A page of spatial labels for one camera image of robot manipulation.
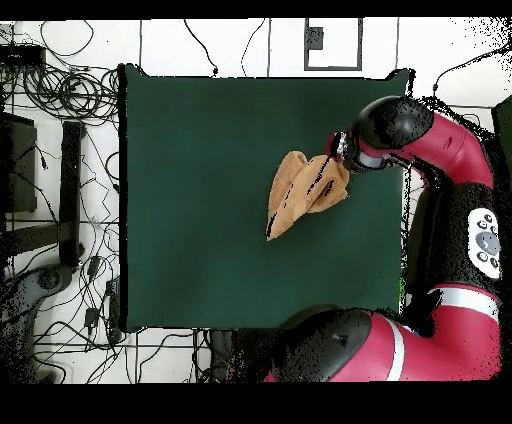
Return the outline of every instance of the crumpled towel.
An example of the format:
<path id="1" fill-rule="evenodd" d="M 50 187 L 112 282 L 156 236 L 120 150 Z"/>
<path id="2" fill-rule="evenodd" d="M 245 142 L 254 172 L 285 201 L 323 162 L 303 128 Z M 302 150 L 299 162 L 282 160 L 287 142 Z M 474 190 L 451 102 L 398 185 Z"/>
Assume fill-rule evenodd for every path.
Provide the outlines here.
<path id="1" fill-rule="evenodd" d="M 309 162 L 288 153 L 274 177 L 268 202 L 267 241 L 290 228 L 306 212 L 321 212 L 347 197 L 349 171 L 327 155 Z"/>

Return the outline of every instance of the white floor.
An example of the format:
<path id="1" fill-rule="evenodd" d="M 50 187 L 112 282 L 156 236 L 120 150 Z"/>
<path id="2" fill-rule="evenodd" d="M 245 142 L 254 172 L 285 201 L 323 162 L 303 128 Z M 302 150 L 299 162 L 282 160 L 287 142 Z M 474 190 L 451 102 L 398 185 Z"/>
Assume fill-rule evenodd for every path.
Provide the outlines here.
<path id="1" fill-rule="evenodd" d="M 317 19 L 315 25 L 322 25 Z M 238 20 L 189 20 L 189 26 L 196 36 L 208 48 L 212 61 L 219 69 L 219 76 L 243 76 L 241 57 L 246 48 L 249 37 L 263 22 L 263 18 Z M 94 37 L 90 45 L 73 57 L 65 60 L 75 65 L 101 66 L 113 69 L 119 63 L 139 63 L 139 46 L 142 39 L 140 64 L 150 75 L 211 75 L 212 66 L 206 59 L 201 46 L 187 32 L 182 20 L 152 20 L 142 22 L 142 37 L 140 36 L 139 21 L 89 21 L 94 28 Z M 343 25 L 342 19 L 336 22 L 325 21 L 326 39 L 328 28 Z M 16 26 L 17 41 L 29 40 L 41 42 L 41 22 L 19 22 Z M 474 22 L 462 18 L 365 18 L 363 38 L 363 70 L 362 72 L 304 72 L 303 71 L 303 34 L 304 20 L 298 18 L 267 18 L 260 30 L 252 38 L 251 44 L 244 58 L 244 69 L 248 76 L 266 76 L 269 68 L 270 76 L 364 76 L 383 78 L 390 71 L 409 67 L 417 72 L 414 85 L 414 95 L 419 97 L 431 95 L 432 84 L 436 77 L 445 69 L 462 63 L 478 54 L 496 48 L 492 37 L 486 38 L 482 33 L 472 30 Z M 48 45 L 56 52 L 65 54 L 76 51 L 90 37 L 90 30 L 83 21 L 48 22 L 44 28 L 44 37 Z M 49 54 L 47 60 L 54 66 L 59 63 Z M 447 74 L 439 82 L 438 97 L 452 105 L 475 106 L 475 108 L 454 108 L 458 113 L 468 115 L 469 119 L 479 119 L 481 125 L 493 130 L 490 110 L 481 108 L 494 106 L 504 100 L 512 92 L 510 82 L 510 69 L 504 68 L 497 58 L 486 59 L 462 70 Z M 17 105 L 30 105 L 30 101 L 23 95 L 15 98 Z M 53 159 L 60 157 L 60 142 L 62 127 L 59 120 L 50 117 L 42 111 L 15 107 L 17 115 L 34 119 L 38 130 L 38 146 L 48 152 L 45 159 L 48 169 L 43 170 L 36 166 L 36 185 L 47 196 L 55 213 L 59 205 L 60 161 Z M 119 140 L 116 129 L 112 124 L 100 127 L 88 127 L 88 136 L 83 140 L 82 153 L 84 163 L 82 166 L 82 181 L 86 182 L 96 178 L 83 187 L 83 208 L 80 237 L 86 248 L 85 257 L 95 251 L 100 245 L 103 230 L 119 217 L 119 198 L 112 189 L 111 181 L 106 175 L 102 162 L 113 152 L 119 149 Z M 324 140 L 319 140 L 319 149 L 322 149 Z M 118 170 L 117 157 L 109 164 L 109 170 L 116 175 Z M 421 186 L 417 175 L 413 176 L 412 189 Z M 420 190 L 414 191 L 414 197 Z M 411 213 L 414 213 L 415 202 L 411 202 Z M 89 218 L 97 224 L 91 225 Z M 33 214 L 17 214 L 16 220 L 46 220 L 51 222 L 51 214 L 44 200 L 38 194 L 38 208 Z M 34 222 L 13 222 L 13 228 L 34 225 Z M 117 229 L 116 224 L 108 226 L 109 231 Z M 117 250 L 118 237 L 110 231 L 109 247 Z M 21 270 L 38 251 L 19 255 L 14 258 L 15 272 Z M 99 251 L 100 256 L 111 255 L 105 246 Z M 48 263 L 57 258 L 57 250 L 41 254 L 34 259 L 31 266 Z M 119 272 L 118 261 L 113 262 L 113 273 Z M 98 294 L 96 303 L 100 302 L 108 280 L 105 272 L 96 280 Z M 73 280 L 71 286 L 57 296 L 49 298 L 41 307 L 36 321 L 36 334 L 42 334 L 55 321 L 69 322 L 77 331 L 83 327 L 85 305 L 81 303 L 81 296 L 77 296 L 79 282 Z M 68 302 L 65 305 L 52 306 Z M 115 361 L 107 362 L 106 371 L 101 383 L 129 383 L 134 382 L 135 372 L 140 373 L 136 364 L 141 364 L 153 355 L 163 338 L 169 334 L 179 334 L 183 337 L 170 336 L 166 339 L 165 348 L 142 366 L 141 382 L 183 382 L 189 378 L 191 372 L 192 338 L 190 330 L 162 330 L 148 329 L 138 337 L 135 347 L 135 335 L 129 335 L 121 347 Z M 50 362 L 62 366 L 66 372 L 65 383 L 85 383 L 91 373 L 106 359 L 104 351 L 93 350 L 84 353 L 84 343 L 79 337 L 67 328 L 56 325 L 50 331 L 51 336 L 44 337 L 37 345 L 39 358 L 44 360 L 59 351 L 49 359 Z M 97 343 L 105 343 L 102 329 L 96 337 Z M 208 366 L 208 350 L 200 350 L 200 366 Z"/>

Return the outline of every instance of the black bracket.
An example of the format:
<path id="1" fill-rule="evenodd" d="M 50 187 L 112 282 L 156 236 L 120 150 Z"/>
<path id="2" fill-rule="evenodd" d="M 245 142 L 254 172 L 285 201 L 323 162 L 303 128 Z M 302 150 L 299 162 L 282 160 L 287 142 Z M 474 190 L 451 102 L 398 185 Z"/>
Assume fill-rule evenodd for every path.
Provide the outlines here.
<path id="1" fill-rule="evenodd" d="M 358 45 L 356 66 L 309 66 L 309 51 L 323 50 L 324 29 L 310 27 L 309 18 L 305 19 L 304 26 L 304 70 L 305 71 L 361 71 L 363 69 L 363 18 L 358 19 Z"/>
<path id="2" fill-rule="evenodd" d="M 3 250 L 0 256 L 16 256 L 58 243 L 61 265 L 76 268 L 79 264 L 83 254 L 79 242 L 80 164 L 85 125 L 64 121 L 62 130 L 59 222 L 3 232 L 0 234 Z"/>

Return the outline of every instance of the red robot arm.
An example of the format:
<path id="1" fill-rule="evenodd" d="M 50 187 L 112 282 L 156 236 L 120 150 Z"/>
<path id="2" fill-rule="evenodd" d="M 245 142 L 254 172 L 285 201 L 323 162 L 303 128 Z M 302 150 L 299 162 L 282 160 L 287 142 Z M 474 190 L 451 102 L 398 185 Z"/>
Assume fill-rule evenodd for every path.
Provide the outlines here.
<path id="1" fill-rule="evenodd" d="M 496 375 L 501 369 L 500 217 L 493 169 L 478 138 L 420 101 L 387 97 L 365 108 L 335 141 L 330 153 L 343 156 L 354 172 L 400 161 L 425 178 L 427 170 L 434 170 L 443 181 L 432 200 L 425 275 L 410 306 L 425 314 L 432 331 L 418 333 L 372 311 L 324 311 L 283 334 L 266 381 L 448 381 Z"/>

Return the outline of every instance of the white stripe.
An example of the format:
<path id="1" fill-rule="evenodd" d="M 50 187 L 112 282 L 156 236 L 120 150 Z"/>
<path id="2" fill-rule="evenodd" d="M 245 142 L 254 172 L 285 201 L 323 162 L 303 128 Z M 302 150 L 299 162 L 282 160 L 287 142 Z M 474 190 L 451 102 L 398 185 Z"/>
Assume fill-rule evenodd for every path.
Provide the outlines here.
<path id="1" fill-rule="evenodd" d="M 402 375 L 402 368 L 404 366 L 404 358 L 405 358 L 405 345 L 402 334 L 398 330 L 398 327 L 394 322 L 388 320 L 391 329 L 393 330 L 393 338 L 395 339 L 395 351 L 393 353 L 393 363 L 391 364 L 391 369 L 389 370 L 387 381 L 398 381 L 400 380 L 400 376 Z"/>
<path id="2" fill-rule="evenodd" d="M 430 290 L 429 293 L 432 293 L 434 290 L 441 292 L 441 305 L 468 308 L 481 312 L 499 322 L 496 301 L 483 293 L 456 287 L 442 287 Z"/>

